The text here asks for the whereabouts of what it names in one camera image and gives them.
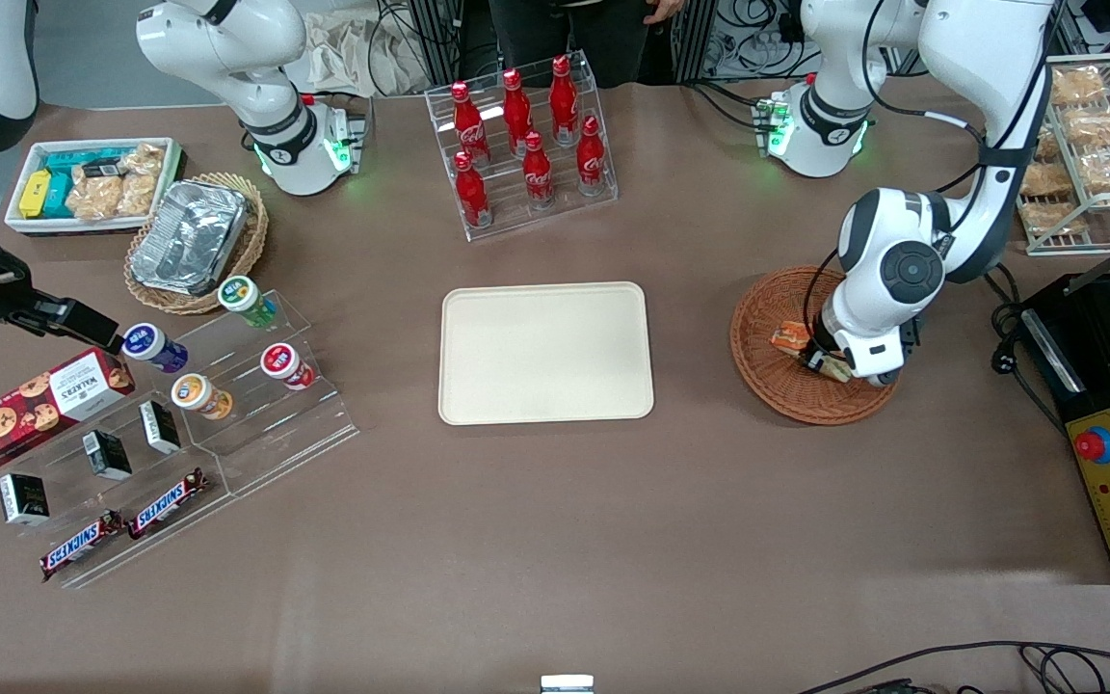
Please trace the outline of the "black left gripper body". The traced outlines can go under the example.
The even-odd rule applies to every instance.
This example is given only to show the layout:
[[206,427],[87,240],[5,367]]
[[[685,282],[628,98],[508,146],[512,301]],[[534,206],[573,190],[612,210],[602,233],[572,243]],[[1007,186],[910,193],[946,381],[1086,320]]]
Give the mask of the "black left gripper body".
[[827,361],[835,361],[840,368],[846,368],[847,360],[844,358],[842,353],[837,350],[837,344],[835,338],[825,330],[824,326],[813,326],[809,334],[809,342],[807,343],[809,350],[820,350],[827,355]]

